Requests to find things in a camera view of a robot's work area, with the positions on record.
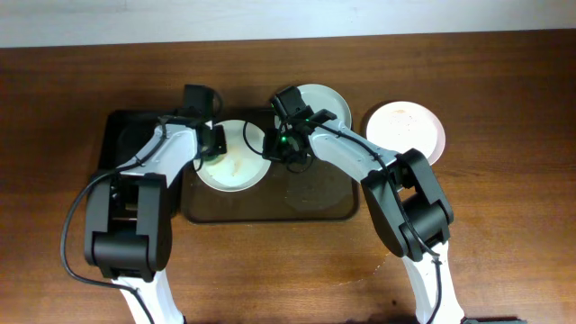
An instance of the wire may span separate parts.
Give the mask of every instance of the wire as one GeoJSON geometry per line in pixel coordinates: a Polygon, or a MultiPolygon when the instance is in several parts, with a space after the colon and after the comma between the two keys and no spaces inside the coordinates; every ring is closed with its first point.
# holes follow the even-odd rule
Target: wire
{"type": "Polygon", "coordinates": [[[246,137],[246,127],[248,126],[248,121],[244,121],[244,127],[242,128],[242,137],[244,138],[244,142],[246,143],[246,146],[254,153],[258,154],[258,155],[262,155],[261,152],[258,152],[257,150],[255,150],[254,148],[252,148],[252,146],[250,145],[250,143],[248,143],[248,138],[246,137]]]}
{"type": "Polygon", "coordinates": [[[64,227],[62,228],[62,235],[60,237],[60,259],[62,261],[62,265],[64,266],[64,269],[73,279],[78,280],[80,283],[83,283],[83,284],[92,284],[95,286],[105,287],[105,288],[122,289],[122,290],[125,290],[125,291],[131,293],[134,296],[134,298],[136,298],[136,301],[138,302],[138,304],[140,305],[140,307],[142,308],[142,310],[146,314],[146,317],[148,318],[148,320],[150,321],[151,324],[154,324],[154,319],[152,318],[152,314],[150,314],[148,307],[146,307],[146,304],[144,303],[144,301],[142,300],[142,298],[138,294],[137,289],[134,289],[132,287],[122,285],[122,284],[106,283],[106,282],[102,282],[102,281],[88,279],[88,278],[85,278],[81,275],[76,274],[70,268],[70,265],[68,264],[68,259],[66,257],[66,241],[68,238],[68,229],[70,227],[70,222],[72,221],[72,217],[74,216],[74,213],[75,213],[76,209],[78,208],[78,205],[82,202],[84,197],[90,192],[90,190],[92,190],[92,188],[95,185],[98,185],[99,183],[101,183],[102,181],[104,181],[110,177],[118,175],[120,172],[133,169],[134,167],[141,167],[147,160],[149,160],[160,149],[160,147],[162,147],[162,145],[164,144],[164,142],[167,139],[166,120],[160,119],[160,125],[162,127],[162,136],[160,137],[160,140],[158,141],[158,143],[154,146],[154,148],[152,148],[152,150],[148,154],[146,154],[143,158],[138,158],[135,156],[135,158],[136,158],[135,163],[132,163],[132,164],[127,165],[127,166],[117,167],[114,170],[107,171],[104,174],[97,176],[90,183],[88,183],[88,185],[84,189],[82,189],[82,191],[80,191],[80,193],[76,196],[76,198],[72,202],[70,209],[68,210],[68,213],[66,215],[66,219],[64,220],[64,227]]]}
{"type": "Polygon", "coordinates": [[[430,315],[430,318],[428,319],[428,322],[426,322],[426,324],[432,324],[434,318],[436,317],[436,314],[438,313],[438,310],[440,309],[440,304],[442,303],[442,276],[440,274],[440,265],[442,265],[442,262],[440,262],[437,256],[433,256],[433,258],[434,260],[432,261],[432,263],[434,264],[434,268],[436,269],[436,287],[437,287],[436,306],[434,306],[434,310],[432,310],[432,315],[430,315]]]}
{"type": "Polygon", "coordinates": [[[202,156],[202,154],[200,154],[200,164],[198,165],[198,168],[194,169],[194,172],[198,173],[202,169],[203,165],[204,165],[204,157],[202,156]]]}

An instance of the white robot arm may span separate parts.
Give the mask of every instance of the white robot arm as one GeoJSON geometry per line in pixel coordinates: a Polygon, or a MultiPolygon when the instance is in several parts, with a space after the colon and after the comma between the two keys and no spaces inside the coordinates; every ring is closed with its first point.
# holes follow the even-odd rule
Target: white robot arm
{"type": "Polygon", "coordinates": [[[424,156],[415,149],[399,154],[380,148],[332,113],[314,113],[296,87],[277,94],[273,107],[283,130],[268,130],[263,157],[293,162],[310,154],[362,184],[376,232],[406,266],[418,321],[460,324],[464,311],[447,261],[448,225],[454,216],[424,156]],[[401,202],[397,192],[412,186],[416,194],[401,202]]]}

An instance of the black tray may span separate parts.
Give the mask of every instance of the black tray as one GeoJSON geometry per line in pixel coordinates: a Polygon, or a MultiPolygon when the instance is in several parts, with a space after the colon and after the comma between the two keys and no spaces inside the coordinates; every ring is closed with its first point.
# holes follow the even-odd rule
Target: black tray
{"type": "MultiPolygon", "coordinates": [[[[236,109],[224,112],[219,120],[249,121],[264,131],[274,125],[274,114],[262,109],[236,109]]],[[[183,171],[180,209],[194,223],[344,221],[358,209],[358,192],[348,175],[320,160],[302,174],[272,163],[260,182],[236,193],[212,189],[191,164],[183,171]]]]}

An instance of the black cable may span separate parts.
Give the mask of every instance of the black cable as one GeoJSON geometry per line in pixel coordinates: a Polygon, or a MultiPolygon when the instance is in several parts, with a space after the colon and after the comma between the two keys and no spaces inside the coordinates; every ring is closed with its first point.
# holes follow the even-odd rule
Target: black cable
{"type": "Polygon", "coordinates": [[[80,191],[80,193],[76,196],[76,198],[72,202],[70,209],[68,210],[68,213],[66,215],[66,219],[64,220],[64,227],[62,229],[62,235],[60,237],[60,259],[62,261],[62,265],[64,266],[64,269],[73,279],[78,280],[80,283],[83,283],[83,284],[92,284],[92,285],[96,285],[99,287],[105,287],[105,288],[122,289],[122,290],[125,290],[125,291],[131,293],[134,296],[134,298],[136,298],[136,301],[138,301],[138,304],[140,305],[140,307],[142,308],[144,313],[146,313],[146,317],[148,318],[148,320],[152,324],[154,324],[154,319],[152,318],[152,314],[150,314],[148,307],[146,307],[146,304],[144,303],[142,298],[138,295],[138,290],[136,290],[132,287],[126,286],[126,285],[117,284],[117,283],[106,283],[106,282],[102,282],[102,281],[88,279],[88,278],[85,278],[81,275],[76,274],[70,268],[70,265],[68,264],[68,259],[66,258],[66,241],[68,238],[68,229],[70,227],[70,222],[72,221],[72,217],[74,216],[74,213],[75,213],[76,209],[78,208],[78,205],[82,202],[84,197],[90,192],[90,190],[92,190],[92,188],[95,185],[101,183],[103,180],[106,180],[110,177],[118,175],[120,172],[130,170],[134,167],[142,166],[142,164],[144,164],[148,159],[150,159],[160,149],[162,144],[164,144],[164,142],[167,139],[166,120],[160,120],[160,125],[162,126],[162,136],[161,136],[160,140],[158,141],[158,143],[154,146],[154,148],[148,154],[146,154],[146,156],[144,156],[143,158],[135,157],[136,158],[135,163],[132,163],[132,164],[127,165],[127,166],[117,167],[114,170],[107,171],[106,173],[97,176],[90,183],[88,183],[88,185],[84,189],[82,189],[82,191],[80,191]]]}
{"type": "Polygon", "coordinates": [[[440,303],[442,301],[442,277],[440,275],[440,265],[442,263],[439,260],[440,255],[437,252],[434,252],[432,250],[432,248],[428,247],[426,245],[426,243],[424,243],[424,240],[422,239],[422,237],[416,232],[416,229],[414,229],[414,226],[412,226],[412,223],[411,223],[410,219],[408,218],[408,215],[406,214],[404,207],[402,206],[402,201],[400,199],[400,196],[398,195],[398,192],[395,190],[396,186],[395,186],[394,182],[392,181],[392,178],[390,177],[390,172],[388,171],[388,168],[386,167],[386,165],[383,163],[382,159],[380,158],[380,155],[377,154],[376,152],[374,152],[370,147],[365,145],[361,140],[355,139],[352,136],[346,135],[345,133],[343,133],[339,130],[332,130],[330,127],[327,127],[327,126],[325,126],[319,122],[304,121],[304,120],[291,120],[291,122],[304,122],[304,123],[312,124],[312,125],[315,125],[317,127],[322,128],[323,130],[326,130],[326,131],[329,131],[333,134],[336,134],[339,137],[345,138],[347,140],[352,140],[354,143],[360,145],[370,155],[372,155],[376,161],[378,161],[378,164],[380,164],[380,167],[382,167],[382,171],[384,172],[384,176],[386,177],[388,184],[390,185],[390,187],[392,189],[392,192],[394,195],[394,200],[398,204],[398,208],[400,209],[400,214],[402,215],[402,218],[404,219],[406,226],[408,227],[409,231],[412,233],[412,235],[414,236],[416,241],[420,244],[420,246],[432,256],[432,258],[433,258],[432,262],[435,264],[437,296],[436,296],[436,305],[434,307],[434,310],[432,311],[432,315],[430,316],[430,318],[427,322],[427,324],[431,324],[432,321],[434,321],[434,317],[436,316],[438,310],[440,309],[440,303]]]}
{"type": "Polygon", "coordinates": [[[194,169],[194,172],[198,173],[202,169],[203,165],[204,165],[204,157],[202,156],[202,154],[200,154],[200,164],[198,165],[198,168],[194,169]]]}
{"type": "Polygon", "coordinates": [[[430,315],[430,318],[428,319],[428,322],[426,322],[426,324],[432,324],[432,322],[434,321],[434,317],[436,316],[438,310],[440,309],[440,303],[442,302],[442,279],[441,279],[442,277],[440,275],[440,265],[442,265],[442,262],[440,262],[437,256],[434,256],[434,260],[432,261],[432,263],[434,264],[434,268],[436,269],[436,287],[437,287],[436,306],[434,306],[434,310],[432,310],[432,315],[430,315]]]}
{"type": "Polygon", "coordinates": [[[246,127],[248,126],[248,121],[244,121],[244,127],[242,128],[242,137],[244,138],[244,142],[246,143],[246,146],[254,153],[258,154],[258,155],[262,155],[261,152],[258,152],[257,150],[255,150],[254,148],[252,148],[252,146],[250,145],[250,143],[248,143],[248,138],[246,137],[246,127]]]}

